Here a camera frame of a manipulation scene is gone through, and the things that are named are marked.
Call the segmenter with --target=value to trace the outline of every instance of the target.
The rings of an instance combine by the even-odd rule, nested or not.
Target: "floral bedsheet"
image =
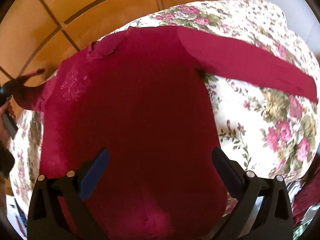
[[[292,63],[312,76],[320,90],[320,69],[306,43],[287,28],[283,11],[264,0],[192,2],[134,20],[129,26],[181,25],[253,44]],[[247,82],[206,75],[221,148],[245,170],[260,177],[301,178],[309,168],[320,133],[318,105],[304,97],[259,88]],[[43,135],[40,113],[24,111],[18,134],[9,149],[16,158],[10,174],[12,190],[27,214],[32,189],[39,175]],[[235,204],[229,199],[226,213]]]

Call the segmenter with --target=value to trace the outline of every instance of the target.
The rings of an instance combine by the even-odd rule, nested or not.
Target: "human hand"
[[[10,102],[6,102],[2,107],[0,107],[0,141],[2,142],[3,146],[6,147],[10,138],[9,133],[7,132],[3,120],[2,115],[4,112],[8,110],[9,116],[12,117],[14,120],[16,120],[16,116],[14,114],[14,111],[12,109],[12,106]]]

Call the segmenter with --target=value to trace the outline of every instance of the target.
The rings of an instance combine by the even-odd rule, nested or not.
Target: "white floral cloth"
[[[287,28],[282,10],[264,0],[193,2],[142,17],[117,29],[181,25],[246,41],[292,63],[314,78],[319,94],[320,69],[306,43]],[[301,178],[320,142],[318,106],[270,88],[206,75],[204,78],[221,148],[245,170],[286,181]],[[28,213],[32,188],[38,176],[42,143],[41,115],[24,111],[20,130],[9,149],[16,158],[10,178],[18,204]],[[226,213],[236,200],[230,198]]]

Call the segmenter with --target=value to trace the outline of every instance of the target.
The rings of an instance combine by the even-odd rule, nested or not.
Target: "finger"
[[[0,107],[0,116],[3,115],[4,111],[8,108],[9,102],[6,102],[3,106]]]

